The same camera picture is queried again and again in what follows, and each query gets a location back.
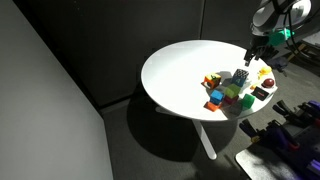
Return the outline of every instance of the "dark floor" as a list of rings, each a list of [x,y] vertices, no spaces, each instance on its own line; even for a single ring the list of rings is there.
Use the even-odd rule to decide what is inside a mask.
[[[274,71],[278,91],[270,103],[248,117],[255,128],[285,120],[272,110],[279,100],[289,108],[309,100],[320,101],[320,78],[293,63],[287,77]],[[102,110],[115,180],[248,179],[236,163],[237,153],[250,145],[239,121],[206,123],[206,132],[218,153],[210,160],[192,122],[154,111],[155,104],[137,87],[136,95]]]
[[[312,58],[312,59],[306,59],[303,57],[294,58],[291,60],[291,63],[297,66],[303,67],[307,69],[309,72],[312,72],[316,76],[320,77],[320,57]]]

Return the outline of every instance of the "red block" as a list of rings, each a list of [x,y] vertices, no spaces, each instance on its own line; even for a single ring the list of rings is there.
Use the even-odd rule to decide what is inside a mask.
[[[228,104],[234,104],[235,102],[237,102],[239,99],[239,96],[236,96],[234,98],[230,98],[229,96],[224,96],[224,101]]]

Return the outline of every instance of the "blue block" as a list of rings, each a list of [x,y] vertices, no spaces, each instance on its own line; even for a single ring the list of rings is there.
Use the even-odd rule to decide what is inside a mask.
[[[243,87],[243,84],[245,83],[245,81],[246,81],[246,78],[243,78],[240,76],[233,76],[231,83],[239,87]]]
[[[210,102],[215,105],[219,105],[223,99],[223,93],[217,90],[214,90],[210,95]]]
[[[249,75],[249,72],[243,69],[237,69],[236,72],[233,74],[231,83],[235,84],[239,87],[242,87],[245,83],[247,77]]]

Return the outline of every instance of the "white round table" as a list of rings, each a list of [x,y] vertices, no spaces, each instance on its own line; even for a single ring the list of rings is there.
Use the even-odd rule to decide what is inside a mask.
[[[224,80],[232,78],[237,69],[247,70],[251,83],[257,82],[259,70],[267,65],[262,60],[252,60],[250,66],[246,67],[243,60],[245,53],[245,49],[223,42],[184,41],[158,50],[148,58],[142,68],[141,80],[144,89],[151,99],[164,109],[158,111],[193,120],[211,159],[215,159],[216,154],[200,121],[225,121],[229,120],[230,116],[223,110],[212,112],[204,108],[204,104],[210,100],[210,94],[201,82],[205,75],[216,72],[222,75],[223,83]],[[268,77],[274,79],[272,72]],[[251,92],[250,83],[246,83],[239,97]],[[242,118],[257,112],[270,99],[260,101],[256,98],[252,108],[241,111],[233,118]]]

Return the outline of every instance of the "table leg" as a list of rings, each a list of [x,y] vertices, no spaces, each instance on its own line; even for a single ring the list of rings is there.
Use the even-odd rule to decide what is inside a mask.
[[[213,149],[213,146],[207,136],[207,133],[205,132],[202,124],[198,120],[192,120],[194,127],[196,128],[196,131],[199,135],[199,138],[204,146],[204,149],[207,152],[207,155],[210,159],[215,160],[217,158],[217,154],[215,150]]]

